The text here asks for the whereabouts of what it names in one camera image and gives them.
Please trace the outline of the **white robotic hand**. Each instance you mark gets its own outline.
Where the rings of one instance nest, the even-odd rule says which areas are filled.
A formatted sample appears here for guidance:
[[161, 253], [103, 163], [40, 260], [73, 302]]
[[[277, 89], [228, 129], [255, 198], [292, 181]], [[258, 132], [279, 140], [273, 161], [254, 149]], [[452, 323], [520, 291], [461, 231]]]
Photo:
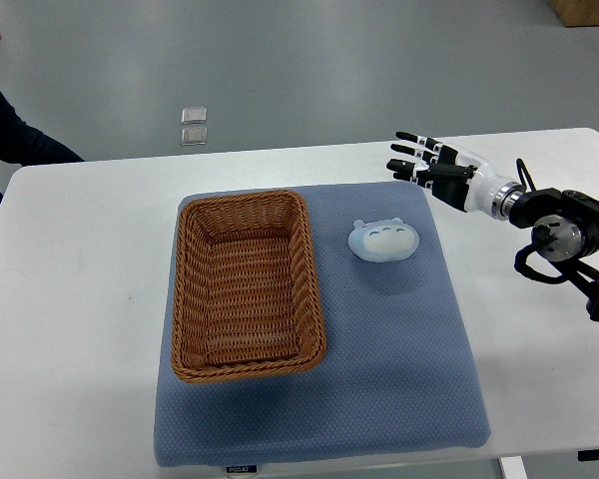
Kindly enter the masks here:
[[494, 219], [507, 219], [510, 207], [525, 193], [518, 182], [502, 177], [483, 158], [472, 152], [443, 145], [431, 137], [398, 131], [395, 137], [414, 144], [414, 147], [391, 144], [397, 153], [409, 155], [426, 163], [391, 159], [386, 168], [396, 180], [418, 183], [421, 186], [439, 184], [439, 199], [456, 210], [482, 212]]

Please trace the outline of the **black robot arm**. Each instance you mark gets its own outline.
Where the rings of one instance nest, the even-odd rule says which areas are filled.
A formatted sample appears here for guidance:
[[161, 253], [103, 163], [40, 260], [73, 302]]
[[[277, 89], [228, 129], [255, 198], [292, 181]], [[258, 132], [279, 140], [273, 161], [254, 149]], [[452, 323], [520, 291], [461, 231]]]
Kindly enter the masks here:
[[427, 189], [446, 205], [481, 212], [530, 231], [514, 268], [545, 284], [572, 283], [599, 323], [599, 201], [581, 192], [539, 189], [522, 159], [518, 177], [503, 177], [483, 158], [431, 137], [396, 133], [399, 154], [387, 168], [397, 180]]

